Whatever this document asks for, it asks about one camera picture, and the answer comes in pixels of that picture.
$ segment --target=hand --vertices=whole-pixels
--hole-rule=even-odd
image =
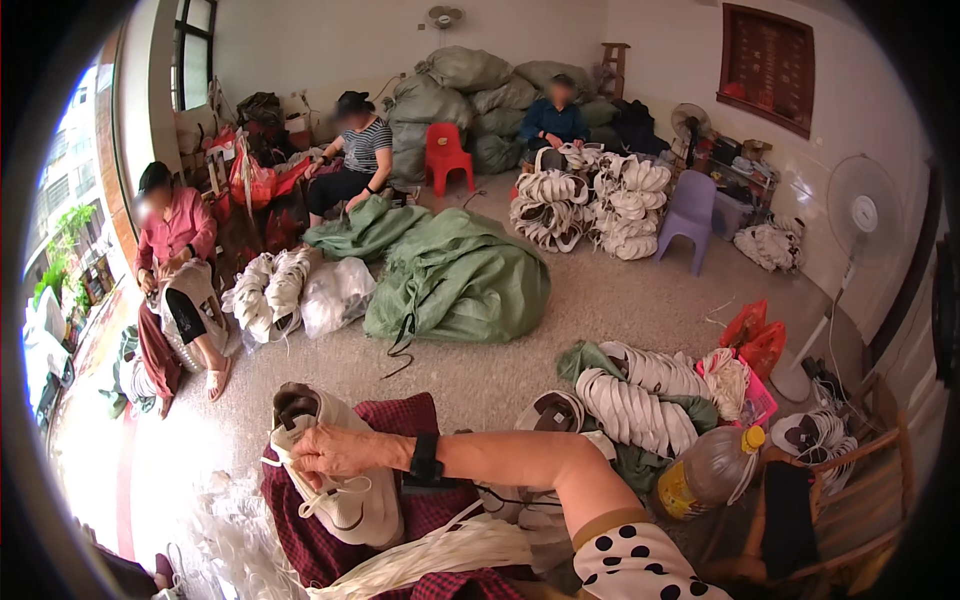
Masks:
[[[402,463],[397,455],[406,443],[407,439],[400,436],[320,423],[307,429],[294,444],[293,452],[300,457],[291,467],[318,488],[321,484],[318,473],[355,476],[369,468]]]
[[[166,279],[167,277],[170,277],[179,271],[180,267],[182,267],[183,263],[185,262],[186,258],[183,257],[183,252],[180,254],[174,254],[169,260],[160,265],[160,268],[157,269],[157,273],[161,279]]]
[[[560,148],[560,147],[563,146],[563,144],[564,144],[564,141],[561,140],[561,139],[560,139],[559,137],[557,137],[556,135],[554,135],[553,133],[547,133],[547,134],[545,134],[545,135],[543,136],[543,139],[545,139],[546,141],[550,142],[550,146],[551,146],[552,148],[554,148],[555,150],[556,150],[557,148]]]
[[[136,282],[140,287],[140,291],[146,294],[151,294],[156,289],[156,279],[154,274],[147,271],[146,269],[140,269],[137,274]]]
[[[364,195],[363,193],[357,194],[356,196],[350,199],[350,202],[347,203],[347,207],[344,210],[346,212],[350,212],[353,209],[353,207],[360,204],[360,201],[363,200],[364,198],[368,198],[368,196]]]
[[[320,168],[326,164],[326,159],[323,159],[323,162],[317,160],[317,162],[311,162],[306,167],[306,171],[303,172],[303,176],[309,180],[317,177],[317,172],[320,171]]]

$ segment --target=tiled floor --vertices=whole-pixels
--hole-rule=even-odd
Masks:
[[[515,179],[514,173],[478,178],[487,195],[470,199],[469,208],[506,223]],[[425,190],[421,203],[459,206],[468,197],[458,182],[443,201]],[[249,356],[240,348],[220,401],[202,399],[203,378],[191,375],[165,421],[156,410],[110,420],[93,379],[84,376],[54,421],[52,464],[70,509],[97,530],[100,543],[152,566],[154,553],[177,541],[190,562],[183,522],[198,488],[216,470],[242,477],[259,468],[271,397],[285,381],[324,387],[351,405],[426,391],[435,398],[443,432],[505,429],[539,393],[571,387],[556,376],[554,360],[579,339],[702,356],[722,330],[707,322],[709,311],[730,302],[711,315],[727,322],[743,303],[766,298],[768,320],[784,321],[787,345],[798,350],[828,303],[805,276],[768,274],[719,239],[711,241],[700,277],[689,274],[691,256],[692,247],[679,241],[661,264],[609,258],[586,242],[571,254],[548,254],[553,291],[537,330],[496,346],[416,342],[414,364],[386,381],[380,377],[396,367],[386,355],[390,342],[365,338],[359,322],[318,340],[301,330],[289,347],[280,342]],[[135,322],[135,292],[124,298],[105,335],[116,336]],[[826,337],[814,346],[814,356],[824,354]],[[846,315],[838,315],[833,343],[844,379],[857,380],[863,348]],[[796,410],[786,401],[780,406],[782,412]],[[684,549],[702,543],[694,530],[676,535]]]

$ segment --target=woman in striped shirt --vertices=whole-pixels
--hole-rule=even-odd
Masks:
[[[337,119],[346,128],[324,150],[305,175],[313,178],[320,167],[329,164],[341,150],[347,155],[344,168],[318,177],[310,184],[306,205],[310,227],[324,222],[324,213],[342,201],[351,210],[370,194],[379,193],[394,166],[394,135],[383,119],[373,114],[367,92],[348,91],[337,100]]]

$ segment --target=plaid fabric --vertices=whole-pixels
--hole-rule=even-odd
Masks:
[[[409,437],[418,433],[440,433],[437,428],[437,411],[430,394],[417,394],[402,400],[362,402],[353,411],[376,431]],[[269,444],[263,455],[272,460],[277,458]],[[286,469],[265,464],[263,473],[260,490],[274,514],[280,545],[304,586],[329,586],[376,554],[376,551],[368,546],[352,546],[334,538],[314,517],[300,518],[297,510],[303,499],[287,476]],[[399,485],[399,473],[396,477]],[[418,540],[446,525],[477,497],[476,489],[470,486],[430,494],[400,494],[399,505],[403,514],[405,541]],[[481,511],[482,509],[478,508],[471,515]],[[471,594],[475,594],[471,597],[520,600],[522,596],[507,583],[504,576],[537,580],[526,565],[483,568],[464,573],[430,573],[420,578],[412,588],[395,589],[377,597],[389,600],[440,600],[453,598],[461,590],[469,589]]]

